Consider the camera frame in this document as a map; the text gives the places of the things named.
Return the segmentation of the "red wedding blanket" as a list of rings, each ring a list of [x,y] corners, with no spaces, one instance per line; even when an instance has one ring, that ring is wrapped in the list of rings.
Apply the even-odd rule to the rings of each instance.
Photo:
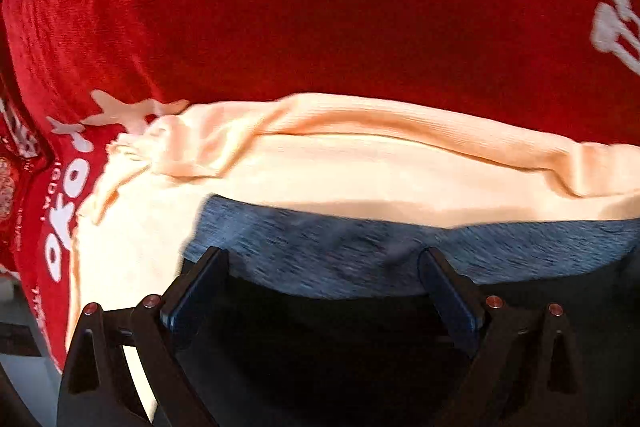
[[[4,265],[34,296],[56,363],[68,250],[52,202],[103,167],[116,101],[268,101],[326,92],[449,109],[579,142],[639,141],[639,0],[1,0],[3,134],[27,157]]]

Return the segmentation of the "peach cloth cover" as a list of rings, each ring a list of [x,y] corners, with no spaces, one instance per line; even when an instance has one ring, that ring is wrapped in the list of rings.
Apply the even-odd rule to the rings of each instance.
[[[184,271],[214,196],[321,216],[454,230],[514,222],[639,223],[639,150],[416,104],[321,93],[272,102],[127,104],[70,236],[70,349],[81,311],[137,306]],[[147,414],[160,410],[124,349]]]

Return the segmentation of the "black pants with blue trim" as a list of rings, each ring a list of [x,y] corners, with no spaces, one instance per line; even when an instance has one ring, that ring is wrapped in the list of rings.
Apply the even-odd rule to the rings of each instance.
[[[178,363],[221,426],[437,426],[470,360],[418,274],[436,248],[513,308],[560,305],[588,411],[624,413],[639,370],[639,223],[514,222],[439,230],[235,202],[204,205],[184,271],[229,253],[229,282]]]

